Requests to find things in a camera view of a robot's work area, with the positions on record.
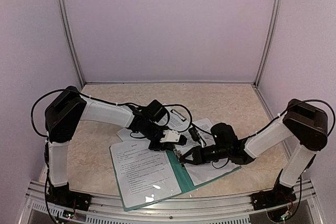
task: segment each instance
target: wire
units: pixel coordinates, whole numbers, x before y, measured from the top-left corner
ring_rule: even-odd
[[[290,208],[289,208],[288,210],[289,210],[289,211],[292,210],[292,209],[293,209],[293,206],[294,206],[293,201],[290,199]]]
[[[215,169],[222,169],[223,167],[225,167],[229,163],[229,159],[227,159],[226,163],[224,165],[222,165],[221,167],[214,166],[214,163],[217,163],[217,162],[218,161],[216,161],[216,162],[212,161],[211,162],[212,167],[215,168]]]
[[[198,127],[198,126],[195,125],[194,123],[192,123],[191,125],[194,126],[196,129],[198,129],[199,131],[202,131],[202,132],[204,132],[204,133],[209,134],[210,136],[212,136],[212,134],[211,134],[210,132],[205,131],[204,129]]]
[[[153,122],[153,123],[155,123],[157,126],[166,127],[169,124],[169,121],[170,121],[170,112],[168,110],[166,110],[166,115],[167,115],[167,122],[165,124],[160,125],[160,124],[155,123],[155,122]]]
[[[184,129],[184,130],[177,131],[177,132],[179,132],[179,133],[185,132],[185,131],[187,131],[187,130],[191,127],[191,125],[192,125],[192,123],[193,123],[193,116],[191,115],[190,110],[189,110],[186,106],[184,106],[184,105],[182,105],[182,104],[177,104],[177,103],[176,103],[176,104],[167,104],[167,105],[163,105],[163,106],[164,106],[164,107],[174,107],[174,106],[182,107],[182,108],[184,108],[185,111],[188,113],[189,118],[190,118],[188,127],[187,127],[186,129]]]
[[[45,200],[45,203],[46,203],[46,208],[47,208],[47,212],[49,214],[49,217],[51,218],[52,222],[54,224],[58,224],[57,221],[55,220],[55,217],[51,215],[50,213],[50,210],[49,210],[49,206],[48,206],[48,201],[47,201],[47,186],[48,186],[48,183],[49,183],[49,165],[47,164],[47,178],[46,178],[46,183],[44,185],[44,200]]]
[[[132,133],[138,133],[138,132],[131,132],[131,133],[130,133],[130,137],[131,137],[131,138],[134,138],[134,139],[145,139],[145,138],[146,138],[145,136],[139,136],[139,137],[137,137],[137,136],[132,136]]]
[[[292,104],[292,105],[289,106],[288,108],[286,108],[286,109],[280,114],[280,116],[282,116],[286,111],[288,111],[289,109],[293,108],[294,106],[299,105],[299,104],[302,104],[302,103],[306,103],[306,102],[320,102],[320,103],[323,103],[323,104],[325,104],[326,106],[328,106],[328,108],[330,109],[330,111],[331,111],[331,113],[332,113],[332,116],[333,116],[333,123],[332,123],[332,125],[331,125],[331,127],[330,127],[330,130],[329,130],[329,132],[328,132],[328,136],[329,136],[329,135],[331,134],[331,132],[333,131],[334,127],[335,127],[335,123],[336,123],[336,115],[335,115],[335,111],[334,111],[334,109],[332,108],[332,106],[331,106],[329,103],[327,103],[327,102],[325,102],[325,101],[323,101],[323,100],[319,100],[319,99],[308,99],[308,100],[303,100],[303,101],[297,102],[297,103],[295,103],[295,104]]]
[[[115,106],[123,106],[123,105],[134,105],[134,106],[137,106],[138,108],[142,108],[143,106],[140,106],[136,103],[133,103],[133,102],[126,102],[126,103],[114,103],[114,102],[108,102],[108,101],[105,101],[105,100],[102,100],[102,99],[99,99],[99,98],[95,98],[95,97],[91,97],[87,94],[83,94],[79,91],[76,91],[76,90],[72,90],[72,89],[57,89],[57,90],[53,90],[53,91],[50,91],[44,95],[42,95],[39,99],[36,100],[36,102],[33,104],[32,106],[32,110],[30,111],[30,121],[32,122],[32,126],[33,126],[33,129],[34,131],[36,132],[37,135],[41,136],[41,137],[47,137],[47,135],[45,134],[42,134],[40,133],[36,127],[35,127],[35,123],[34,123],[34,109],[36,107],[36,105],[42,100],[44,99],[45,97],[48,97],[49,95],[51,94],[54,94],[54,93],[58,93],[58,92],[64,92],[64,91],[67,91],[67,92],[72,92],[72,93],[76,93],[76,94],[79,94],[85,98],[88,98],[88,99],[92,99],[92,100],[95,100],[95,101],[98,101],[98,102],[103,102],[103,103],[106,103],[106,104],[109,104],[109,105],[115,105]]]
[[[299,104],[302,104],[302,103],[306,103],[306,102],[320,102],[320,103],[323,103],[323,104],[325,104],[326,106],[328,106],[328,108],[330,109],[330,111],[331,111],[331,113],[332,113],[332,116],[333,116],[333,123],[332,123],[332,125],[331,125],[331,127],[330,127],[330,130],[329,130],[329,132],[328,132],[328,136],[329,136],[329,135],[331,134],[331,132],[333,131],[333,129],[334,129],[334,127],[335,127],[335,123],[336,123],[336,115],[335,115],[334,109],[332,108],[332,106],[331,106],[329,103],[327,103],[327,102],[325,102],[325,101],[323,101],[323,100],[319,100],[319,99],[308,99],[308,100],[303,100],[303,101],[297,102],[297,103],[295,103],[295,104],[292,104],[291,106],[289,106],[288,108],[286,108],[284,111],[282,111],[282,112],[280,113],[279,116],[276,116],[275,118],[273,118],[273,119],[272,119],[266,126],[264,126],[261,130],[259,130],[258,132],[256,132],[256,133],[253,134],[253,135],[250,135],[250,136],[248,136],[248,137],[245,137],[244,139],[246,139],[246,138],[250,138],[250,137],[253,137],[253,136],[258,135],[260,132],[262,132],[262,131],[265,130],[268,126],[270,126],[276,119],[278,119],[278,118],[280,118],[281,116],[283,116],[288,110],[290,110],[291,108],[293,108],[293,107],[296,106],[296,105],[299,105]]]
[[[294,213],[291,216],[289,216],[287,219],[285,219],[285,221],[291,219],[296,214],[296,212],[299,209],[300,203],[301,203],[301,197],[302,197],[302,175],[300,175],[300,196],[299,196],[298,205],[296,206]]]
[[[72,210],[74,211],[73,215],[72,215],[72,218],[71,218],[71,221],[69,221],[68,223],[72,222],[72,220],[75,218],[76,216],[76,210],[75,210],[75,207],[76,207],[76,199],[73,201],[74,203],[74,206],[72,208]]]

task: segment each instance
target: black cable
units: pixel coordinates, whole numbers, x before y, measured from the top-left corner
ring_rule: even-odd
[[[47,168],[48,168],[47,169],[47,178],[46,178],[46,183],[44,185],[44,200],[45,200],[45,203],[46,203],[46,208],[47,208],[47,212],[49,214],[49,217],[51,218],[51,220],[54,224],[58,224],[55,221],[54,217],[50,213],[49,206],[48,206],[48,201],[47,201],[47,186],[48,186],[48,183],[49,183],[49,166],[48,166],[48,164],[47,164]]]
[[[182,133],[182,132],[185,132],[185,131],[187,131],[190,127],[191,127],[191,125],[192,125],[192,123],[193,123],[193,116],[191,115],[191,112],[190,112],[190,110],[186,107],[186,106],[184,106],[184,105],[182,105],[182,104],[167,104],[167,105],[163,105],[164,107],[174,107],[174,106],[177,106],[177,107],[182,107],[182,108],[184,108],[185,109],[185,111],[188,113],[188,115],[189,115],[189,117],[190,117],[190,121],[189,121],[189,125],[188,125],[188,127],[186,128],[186,129],[184,129],[184,130],[182,130],[182,131],[177,131],[177,132],[179,132],[179,133]]]
[[[145,139],[145,138],[146,138],[145,136],[139,136],[139,137],[137,137],[137,136],[132,136],[132,133],[137,133],[137,132],[131,132],[131,133],[130,133],[130,137],[131,137],[131,138],[134,138],[134,139]]]
[[[197,140],[197,142],[202,146],[202,147],[206,147],[207,146],[207,143],[206,141],[203,139],[202,135],[197,131],[197,129],[195,129],[196,133],[197,133],[197,136],[199,137],[200,140]]]
[[[195,125],[194,123],[192,123],[191,125],[194,126],[196,129],[198,129],[199,131],[202,131],[202,132],[204,132],[204,133],[209,134],[210,136],[212,136],[212,134],[211,134],[210,132],[205,131],[204,129],[198,127],[198,126]]]
[[[227,159],[226,163],[224,165],[222,165],[221,167],[214,166],[214,163],[216,163],[216,162],[214,162],[214,161],[211,162],[211,165],[212,165],[213,168],[215,168],[215,169],[222,169],[223,167],[225,167],[229,163],[229,159]]]
[[[155,123],[157,126],[161,126],[161,127],[166,127],[168,124],[169,124],[169,121],[170,121],[170,112],[168,110],[166,110],[166,115],[167,115],[167,122],[163,125],[159,125],[157,123]]]
[[[98,102],[103,102],[103,103],[106,103],[106,104],[109,104],[109,105],[115,105],[115,106],[123,106],[123,105],[134,105],[134,106],[137,106],[138,108],[142,108],[143,106],[140,106],[136,103],[133,103],[133,102],[126,102],[126,103],[120,103],[120,104],[117,104],[117,103],[114,103],[114,102],[108,102],[108,101],[105,101],[105,100],[102,100],[102,99],[99,99],[99,98],[95,98],[95,97],[91,97],[87,94],[83,94],[79,91],[76,91],[76,90],[71,90],[71,89],[57,89],[57,90],[53,90],[53,91],[50,91],[44,95],[42,95],[39,99],[36,100],[36,102],[33,104],[32,106],[32,110],[30,111],[30,120],[31,120],[31,124],[33,126],[33,129],[34,131],[36,132],[37,135],[41,136],[41,137],[47,137],[47,135],[45,134],[42,134],[40,133],[36,127],[35,127],[35,123],[34,123],[34,109],[36,107],[36,105],[42,100],[44,99],[45,97],[48,97],[49,95],[51,94],[54,94],[54,93],[57,93],[57,92],[63,92],[63,91],[68,91],[68,92],[73,92],[73,93],[76,93],[76,94],[79,94],[85,98],[88,98],[88,99],[92,99],[92,100],[95,100],[95,101],[98,101]]]
[[[300,203],[301,203],[301,197],[302,197],[302,175],[300,175],[300,196],[299,196],[298,205],[296,206],[294,213],[291,216],[289,216],[287,219],[285,219],[285,221],[291,219],[296,214],[296,212],[299,209]]]
[[[293,108],[294,106],[299,105],[299,104],[302,104],[302,103],[305,103],[305,102],[320,102],[320,103],[323,103],[323,104],[325,104],[326,106],[328,106],[328,108],[330,109],[330,111],[331,111],[331,113],[332,113],[332,116],[333,116],[333,123],[332,123],[331,128],[330,128],[330,130],[329,130],[329,132],[328,132],[328,136],[329,136],[329,135],[331,134],[331,132],[333,131],[334,127],[335,127],[335,123],[336,123],[336,115],[335,115],[335,111],[334,111],[334,109],[332,108],[332,106],[331,106],[329,103],[327,103],[327,102],[325,102],[325,101],[323,101],[323,100],[319,100],[319,99],[308,99],[308,100],[303,100],[303,101],[297,102],[297,103],[295,103],[295,104],[292,104],[292,105],[289,106],[288,108],[286,108],[286,109],[280,114],[280,116],[282,116],[286,111],[288,111],[289,109]]]
[[[250,138],[250,137],[253,137],[253,136],[256,136],[257,134],[259,134],[260,132],[262,132],[264,129],[266,129],[268,126],[270,126],[276,119],[280,118],[283,114],[285,114],[289,109],[293,108],[294,106],[296,105],[299,105],[299,104],[302,104],[302,103],[306,103],[306,102],[320,102],[320,103],[323,103],[325,104],[326,106],[328,106],[328,108],[330,109],[331,113],[332,113],[332,116],[333,116],[333,123],[331,125],[331,128],[328,132],[328,136],[331,134],[331,132],[333,131],[334,127],[335,127],[335,123],[336,123],[336,115],[335,115],[335,112],[334,112],[334,109],[331,107],[331,105],[323,100],[319,100],[319,99],[309,99],[309,100],[303,100],[303,101],[300,101],[300,102],[297,102],[295,104],[292,104],[291,106],[289,106],[288,108],[286,108],[284,111],[282,111],[280,113],[280,116],[276,116],[275,118],[273,118],[266,126],[264,126],[261,130],[259,130],[257,133],[253,134],[253,135],[250,135],[248,137],[245,137],[244,139],[246,138]]]

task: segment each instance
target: aluminum frame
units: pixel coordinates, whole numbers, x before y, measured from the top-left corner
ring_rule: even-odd
[[[269,22],[269,27],[268,27],[267,37],[266,37],[266,42],[264,45],[257,76],[254,82],[257,89],[260,85],[262,75],[264,74],[264,71],[265,71],[266,62],[269,56],[269,51],[271,48],[271,44],[272,44],[272,40],[273,40],[273,36],[274,36],[274,32],[275,32],[275,28],[276,28],[276,24],[278,20],[280,4],[281,4],[281,0],[274,0],[271,19]]]
[[[109,84],[155,84],[155,83],[218,83],[218,84],[249,84],[253,85],[252,82],[248,81],[116,81],[116,82],[87,82],[86,85],[109,85]]]
[[[299,198],[299,182],[295,184],[294,190],[297,198]],[[216,221],[218,222],[218,220],[229,218],[237,219],[259,212],[265,212],[265,209],[258,211],[253,210],[250,199],[251,193],[253,192],[206,198],[172,198],[131,212],[123,211],[120,196],[91,194],[92,200],[89,211],[77,210],[76,214],[78,217],[81,217],[81,219],[86,219],[86,221],[82,221],[81,223],[92,223],[89,221],[89,218],[97,219],[98,221],[95,223],[101,223],[99,219],[113,220],[120,223],[215,223]],[[302,182],[302,200],[311,200],[311,204],[318,206],[315,190],[309,179]],[[19,224],[27,223],[34,203],[40,205],[45,204],[44,184],[31,181],[23,203]],[[49,204],[49,208],[51,212],[69,210],[61,206],[55,206],[54,204]],[[312,214],[316,215],[316,219],[319,219],[320,216],[318,210],[317,207],[317,212],[312,212]]]
[[[62,26],[63,26],[63,29],[64,29],[64,35],[65,35],[66,42],[67,42],[69,52],[70,52],[70,56],[71,56],[71,61],[72,61],[73,67],[75,69],[75,73],[76,73],[76,77],[78,79],[79,85],[82,89],[84,87],[84,85],[86,84],[86,82],[85,82],[84,74],[83,74],[82,68],[80,66],[80,62],[79,62],[77,53],[76,53],[74,40],[72,38],[70,24],[69,24],[69,20],[68,20],[68,16],[67,16],[67,9],[66,9],[66,5],[65,5],[65,0],[57,0],[57,3],[58,3],[58,7],[59,7],[60,16],[61,16]]]

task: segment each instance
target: green folder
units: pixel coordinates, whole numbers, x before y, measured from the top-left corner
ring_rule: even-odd
[[[201,186],[204,186],[204,185],[207,185],[209,183],[211,183],[212,181],[215,181],[217,179],[220,179],[224,176],[227,176],[237,170],[239,170],[241,167],[237,167],[235,169],[233,169],[231,172],[228,172],[226,174],[223,174],[222,176],[219,176],[217,178],[214,178],[210,181],[207,181],[205,183],[202,183],[198,186],[194,186],[193,184],[193,181],[191,180],[187,170],[185,167],[182,167],[181,164],[179,163],[179,160],[177,159],[176,155],[174,152],[171,152],[171,151],[166,151],[167,153],[167,156],[168,156],[168,159],[170,161],[170,164],[172,166],[172,169],[173,169],[173,172],[175,174],[175,177],[176,177],[176,180],[180,186],[180,189],[181,189],[181,193],[180,194],[185,194],[189,191],[193,191],[197,188],[200,188]],[[124,209],[124,211],[128,212],[128,211],[131,211],[131,210],[136,210],[136,209],[139,209],[139,208],[142,208],[142,207],[146,207],[146,206],[149,206],[149,205],[152,205],[152,204],[155,204],[157,202],[160,202],[160,201],[163,201],[163,200],[166,200],[166,199],[169,199],[169,198],[172,198],[172,197],[175,197],[177,195],[174,195],[172,197],[167,197],[167,198],[164,198],[164,199],[161,199],[161,200],[156,200],[154,202],[149,202],[149,203],[146,203],[146,204],[142,204],[142,205],[137,205],[137,206],[134,206],[134,207],[129,207],[127,208],[125,205],[124,205],[124,201],[122,199],[122,195],[121,195],[121,191],[120,191],[120,187],[119,187],[119,181],[118,181],[118,177],[117,177],[117,172],[116,170],[114,169],[114,165],[113,165],[113,171],[114,171],[114,175],[116,177],[116,181],[117,181],[117,185],[118,185],[118,190],[119,190],[119,194],[120,194],[120,197],[121,197],[121,201],[122,201],[122,207]]]

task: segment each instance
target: black joint housing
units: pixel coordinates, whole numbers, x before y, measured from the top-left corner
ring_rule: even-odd
[[[69,183],[64,186],[54,187],[50,185],[46,195],[48,202],[63,207],[88,211],[92,196],[77,191],[70,191]]]
[[[215,143],[218,147],[228,147],[238,141],[232,126],[226,123],[217,123],[212,126],[211,134],[214,136]]]
[[[280,184],[280,176],[283,170],[278,175],[272,190],[260,191],[251,194],[251,200],[254,210],[271,208],[293,202],[296,200],[293,187],[286,187]]]
[[[195,127],[191,127],[188,132],[190,133],[191,138],[195,141],[200,143],[201,142],[201,138],[200,135],[198,134],[198,131]]]
[[[83,114],[86,101],[80,97],[76,87],[69,86],[47,107],[46,130],[50,142],[64,143],[72,139]]]
[[[297,137],[300,144],[311,151],[320,151],[327,145],[328,116],[319,108],[292,99],[287,106],[283,124]]]
[[[149,120],[159,122],[168,110],[158,101],[153,100],[150,104],[141,110],[141,113]]]

